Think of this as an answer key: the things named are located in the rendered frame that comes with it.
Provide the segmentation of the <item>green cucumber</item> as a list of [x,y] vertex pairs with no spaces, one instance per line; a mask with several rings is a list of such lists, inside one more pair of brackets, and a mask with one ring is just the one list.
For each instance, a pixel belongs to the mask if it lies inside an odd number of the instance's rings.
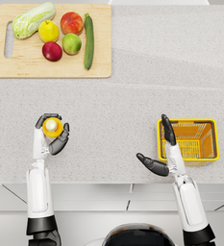
[[85,14],[85,30],[86,30],[86,52],[84,66],[86,70],[90,70],[94,55],[94,30],[93,21],[88,13]]

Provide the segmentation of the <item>dark round robot body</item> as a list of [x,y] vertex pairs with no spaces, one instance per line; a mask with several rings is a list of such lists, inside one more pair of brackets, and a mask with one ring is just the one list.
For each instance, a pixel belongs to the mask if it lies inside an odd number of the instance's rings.
[[133,223],[120,225],[105,237],[102,246],[176,246],[159,227]]

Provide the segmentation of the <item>green napa cabbage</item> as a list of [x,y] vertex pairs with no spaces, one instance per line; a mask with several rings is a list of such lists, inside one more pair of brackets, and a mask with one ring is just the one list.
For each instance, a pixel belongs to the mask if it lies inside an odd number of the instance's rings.
[[18,15],[12,21],[12,32],[18,39],[30,37],[38,30],[38,26],[42,21],[52,20],[55,13],[55,5],[51,2],[37,5]]

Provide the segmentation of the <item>dark red apple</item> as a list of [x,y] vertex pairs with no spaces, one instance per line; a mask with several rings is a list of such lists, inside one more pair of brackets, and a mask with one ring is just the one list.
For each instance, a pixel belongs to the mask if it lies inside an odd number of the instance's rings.
[[49,41],[42,46],[42,55],[50,62],[56,62],[62,57],[62,48],[56,42]]

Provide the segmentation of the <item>green apple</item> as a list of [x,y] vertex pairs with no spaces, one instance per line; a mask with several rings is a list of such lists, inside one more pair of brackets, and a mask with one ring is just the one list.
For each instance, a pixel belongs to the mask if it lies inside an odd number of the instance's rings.
[[75,34],[67,34],[62,38],[62,48],[68,55],[77,54],[82,47],[81,39]]

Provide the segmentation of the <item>wooden cutting board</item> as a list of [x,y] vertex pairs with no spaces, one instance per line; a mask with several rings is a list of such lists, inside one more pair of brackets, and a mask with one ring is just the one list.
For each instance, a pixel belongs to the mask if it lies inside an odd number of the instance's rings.
[[54,22],[69,11],[88,13],[94,26],[94,57],[91,69],[84,67],[85,52],[63,54],[59,61],[48,61],[41,53],[43,42],[37,34],[13,40],[12,56],[5,57],[6,33],[10,22],[28,11],[32,4],[0,6],[0,78],[108,78],[112,74],[112,7],[108,4],[58,4]]

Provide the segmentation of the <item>yellow slatted basket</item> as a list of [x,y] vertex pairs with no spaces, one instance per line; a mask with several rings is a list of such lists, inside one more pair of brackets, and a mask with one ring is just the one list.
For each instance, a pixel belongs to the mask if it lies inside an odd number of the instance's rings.
[[213,119],[171,119],[170,122],[186,166],[203,166],[219,159]]

